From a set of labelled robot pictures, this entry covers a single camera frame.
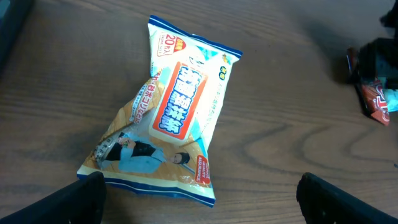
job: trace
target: wooden table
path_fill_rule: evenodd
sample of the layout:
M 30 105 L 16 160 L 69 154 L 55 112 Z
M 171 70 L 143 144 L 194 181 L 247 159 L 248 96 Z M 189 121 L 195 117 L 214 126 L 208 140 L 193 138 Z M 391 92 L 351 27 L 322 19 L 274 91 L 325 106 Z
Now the wooden table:
M 149 78 L 151 14 L 244 52 L 210 144 L 217 201 L 108 187 L 104 223 L 303 223 L 304 172 L 398 217 L 398 116 L 366 118 L 342 83 L 392 3 L 37 0 L 0 75 L 0 217 L 76 180 Z

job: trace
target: wood grain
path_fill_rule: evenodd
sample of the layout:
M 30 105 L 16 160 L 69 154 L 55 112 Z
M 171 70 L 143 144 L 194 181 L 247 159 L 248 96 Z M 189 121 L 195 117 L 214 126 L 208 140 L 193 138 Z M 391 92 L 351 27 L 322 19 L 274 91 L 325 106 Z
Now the wood grain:
M 244 52 L 209 148 L 214 208 L 108 187 L 104 223 L 304 223 L 312 172 L 398 217 L 397 123 L 364 117 L 345 49 L 392 0 L 36 0 L 0 74 L 0 217 L 76 180 L 149 78 L 150 14 Z

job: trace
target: candy wrapper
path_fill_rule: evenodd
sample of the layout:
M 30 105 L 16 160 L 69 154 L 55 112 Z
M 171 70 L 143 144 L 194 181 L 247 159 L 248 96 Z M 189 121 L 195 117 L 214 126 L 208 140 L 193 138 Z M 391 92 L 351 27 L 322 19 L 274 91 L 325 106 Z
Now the candy wrapper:
M 121 108 L 79 178 L 100 170 L 137 194 L 187 197 L 213 206 L 207 149 L 232 64 L 242 52 L 151 16 L 149 79 Z
M 383 93 L 382 83 L 377 78 L 372 81 L 367 81 L 359 76 L 357 54 L 355 49 L 348 49 L 347 59 L 351 74 L 349 81 L 355 85 L 364 114 L 384 125 L 388 125 L 390 116 Z

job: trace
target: black hair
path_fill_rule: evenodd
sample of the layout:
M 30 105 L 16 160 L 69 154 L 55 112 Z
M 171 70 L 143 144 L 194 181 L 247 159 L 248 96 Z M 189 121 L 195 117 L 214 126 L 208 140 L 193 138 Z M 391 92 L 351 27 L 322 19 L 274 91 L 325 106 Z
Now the black hair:
M 179 153 L 176 153 L 176 154 L 180 154 L 181 155 L 181 161 L 178 164 L 187 164 L 189 162 L 190 158 L 191 158 L 189 156 L 189 154 L 186 153 L 186 152 L 179 152 Z

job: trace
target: red label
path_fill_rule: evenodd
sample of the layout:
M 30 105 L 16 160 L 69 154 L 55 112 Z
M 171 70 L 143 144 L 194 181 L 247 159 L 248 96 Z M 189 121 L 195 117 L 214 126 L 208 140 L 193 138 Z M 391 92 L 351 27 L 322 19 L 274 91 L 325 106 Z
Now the red label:
M 197 173 L 195 175 L 195 181 L 202 184 L 210 184 L 209 165 L 206 157 L 201 155 L 199 155 L 197 159 Z
M 152 127 L 184 140 L 207 81 L 207 75 L 177 62 Z
M 159 37 L 157 56 L 172 55 L 174 52 L 183 50 L 186 46 L 181 38 L 163 32 Z

